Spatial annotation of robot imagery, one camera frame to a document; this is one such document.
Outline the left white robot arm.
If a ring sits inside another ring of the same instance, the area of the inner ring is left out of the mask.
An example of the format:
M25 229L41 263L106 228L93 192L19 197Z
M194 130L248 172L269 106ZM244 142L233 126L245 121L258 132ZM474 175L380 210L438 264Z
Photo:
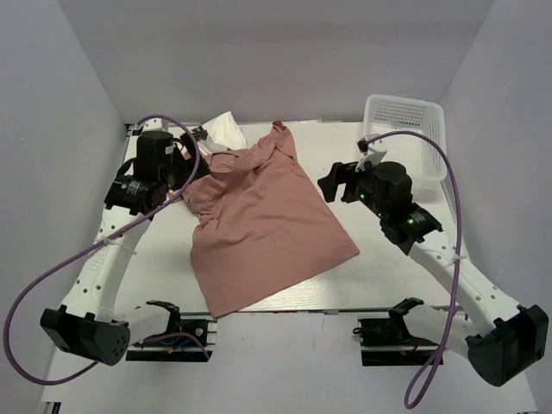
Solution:
M116 313L115 303L159 207L209 172L191 131L175 137L163 129L141 129L135 157L117 171L104 199L97 250L87 255L59 308L42 313L40 325L58 349L114 366L133 345L194 341L183 331L175 304L149 300Z

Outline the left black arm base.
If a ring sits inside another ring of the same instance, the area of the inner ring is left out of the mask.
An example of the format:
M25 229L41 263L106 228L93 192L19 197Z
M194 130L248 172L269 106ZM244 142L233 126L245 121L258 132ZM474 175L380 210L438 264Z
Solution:
M130 331L126 361L206 362L214 351L217 321L207 314L152 300L119 317Z

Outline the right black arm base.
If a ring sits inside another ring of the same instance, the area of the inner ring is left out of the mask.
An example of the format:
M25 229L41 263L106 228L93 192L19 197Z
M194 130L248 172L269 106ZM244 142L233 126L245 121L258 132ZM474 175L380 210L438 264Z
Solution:
M419 311L423 301L406 298L383 317L361 317L353 336L361 345L364 367L421 367L436 351L438 343L413 336L404 316Z

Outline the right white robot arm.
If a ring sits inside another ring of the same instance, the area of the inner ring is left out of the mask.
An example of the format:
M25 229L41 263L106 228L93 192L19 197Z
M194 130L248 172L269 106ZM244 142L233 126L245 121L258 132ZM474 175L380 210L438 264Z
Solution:
M461 258L426 209L414 203L412 181L394 161L363 167L337 162L317 181L326 202L345 187L344 203L360 202L379 218L391 244L430 273L467 314L456 319L448 348L465 357L488 384L502 386L544 356L549 318L503 293L469 259Z

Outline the pink t shirt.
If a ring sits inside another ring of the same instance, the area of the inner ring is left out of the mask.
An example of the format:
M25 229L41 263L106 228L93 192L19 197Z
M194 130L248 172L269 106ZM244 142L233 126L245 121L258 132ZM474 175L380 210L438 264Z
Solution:
M251 148L208 156L183 199L198 218L191 265L224 317L354 258L360 250L298 162L282 122Z

